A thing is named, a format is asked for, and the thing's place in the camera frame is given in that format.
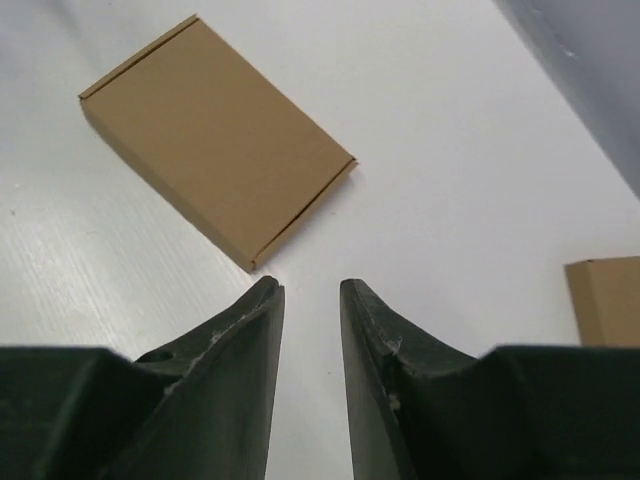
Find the cardboard box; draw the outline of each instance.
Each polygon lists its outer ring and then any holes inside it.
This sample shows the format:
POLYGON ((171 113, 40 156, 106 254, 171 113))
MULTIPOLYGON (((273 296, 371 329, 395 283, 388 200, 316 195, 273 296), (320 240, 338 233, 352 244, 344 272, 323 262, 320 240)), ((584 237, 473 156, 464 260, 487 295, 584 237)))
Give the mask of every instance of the cardboard box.
POLYGON ((567 265, 584 345, 640 346, 640 257, 567 265))
POLYGON ((247 271, 356 165, 196 16, 80 102, 112 148, 247 271))

